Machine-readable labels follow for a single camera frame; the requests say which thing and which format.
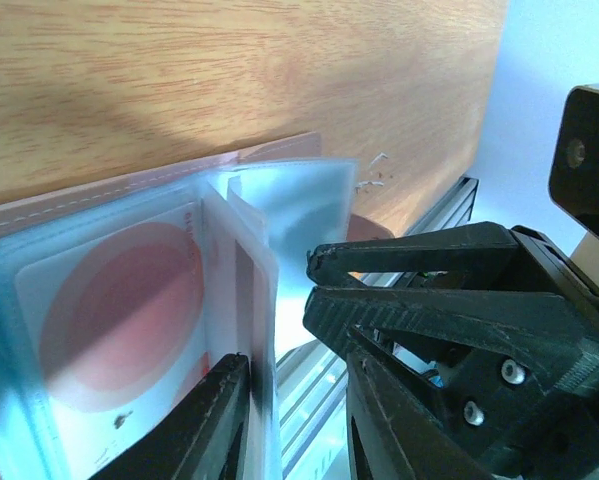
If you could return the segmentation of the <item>white magnetic stripe card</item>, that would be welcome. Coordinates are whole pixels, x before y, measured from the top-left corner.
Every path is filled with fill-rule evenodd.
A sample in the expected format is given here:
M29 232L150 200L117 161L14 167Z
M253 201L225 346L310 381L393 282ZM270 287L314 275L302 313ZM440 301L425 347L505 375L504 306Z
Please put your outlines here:
M277 262L270 249L235 242L237 345L250 360L249 444L261 454L275 437L277 280Z

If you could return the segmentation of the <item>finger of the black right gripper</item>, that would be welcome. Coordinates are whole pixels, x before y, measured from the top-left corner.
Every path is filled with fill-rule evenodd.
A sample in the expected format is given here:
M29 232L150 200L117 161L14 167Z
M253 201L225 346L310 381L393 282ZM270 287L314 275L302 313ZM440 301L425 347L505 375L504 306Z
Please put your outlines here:
M497 278L519 248L505 227L481 222L385 240L323 244L306 274L319 286L358 287L356 273L469 272L481 285Z

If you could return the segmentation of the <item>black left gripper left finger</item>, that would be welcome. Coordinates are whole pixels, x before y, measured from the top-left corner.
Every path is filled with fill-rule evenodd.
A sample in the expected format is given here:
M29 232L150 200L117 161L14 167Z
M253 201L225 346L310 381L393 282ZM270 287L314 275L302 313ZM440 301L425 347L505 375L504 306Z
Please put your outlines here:
M153 430L95 479L242 479L250 362L225 355Z

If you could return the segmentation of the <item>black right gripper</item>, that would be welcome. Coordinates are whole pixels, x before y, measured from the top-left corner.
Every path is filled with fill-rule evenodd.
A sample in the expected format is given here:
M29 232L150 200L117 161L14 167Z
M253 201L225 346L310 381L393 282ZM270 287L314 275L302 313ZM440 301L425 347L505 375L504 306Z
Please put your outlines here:
M349 325L379 320L434 362L439 384L389 368L484 469L599 475L599 288L543 234L508 230L519 248L488 283L440 271L398 289L315 288L303 325L345 356Z

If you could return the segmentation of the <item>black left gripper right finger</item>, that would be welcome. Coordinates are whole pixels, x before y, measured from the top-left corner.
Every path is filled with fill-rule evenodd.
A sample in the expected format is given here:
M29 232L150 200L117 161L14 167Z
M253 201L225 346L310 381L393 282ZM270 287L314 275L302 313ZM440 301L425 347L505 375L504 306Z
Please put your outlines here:
M353 479L491 479L393 372L363 353L346 359L348 457Z

